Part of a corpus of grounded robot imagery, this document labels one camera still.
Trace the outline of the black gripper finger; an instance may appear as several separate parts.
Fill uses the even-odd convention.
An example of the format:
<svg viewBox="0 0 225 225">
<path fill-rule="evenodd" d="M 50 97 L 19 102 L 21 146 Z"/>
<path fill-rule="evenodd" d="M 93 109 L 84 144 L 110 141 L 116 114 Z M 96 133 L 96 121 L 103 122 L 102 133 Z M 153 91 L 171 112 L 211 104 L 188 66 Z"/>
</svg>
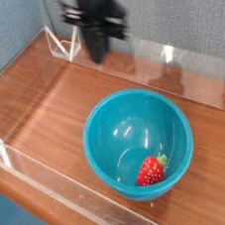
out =
<svg viewBox="0 0 225 225">
<path fill-rule="evenodd" d="M 96 40 L 96 35 L 87 29 L 84 30 L 84 35 L 90 57 L 95 63 L 101 63 L 101 56 L 98 48 L 98 40 Z"/>
<path fill-rule="evenodd" d="M 100 49 L 100 61 L 104 61 L 106 55 L 110 51 L 108 36 L 106 36 L 105 34 L 101 34 L 100 37 L 98 38 L 98 41 L 99 41 L 98 47 Z"/>
</svg>

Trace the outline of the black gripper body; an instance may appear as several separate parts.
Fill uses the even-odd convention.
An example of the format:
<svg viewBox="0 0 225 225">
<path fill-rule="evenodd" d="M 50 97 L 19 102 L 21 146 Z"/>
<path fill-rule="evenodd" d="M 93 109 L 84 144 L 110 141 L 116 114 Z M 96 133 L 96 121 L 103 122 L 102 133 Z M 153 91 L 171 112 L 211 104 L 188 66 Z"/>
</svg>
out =
<svg viewBox="0 0 225 225">
<path fill-rule="evenodd" d="M 58 0 L 66 23 L 124 40 L 126 10 L 116 0 Z"/>
</svg>

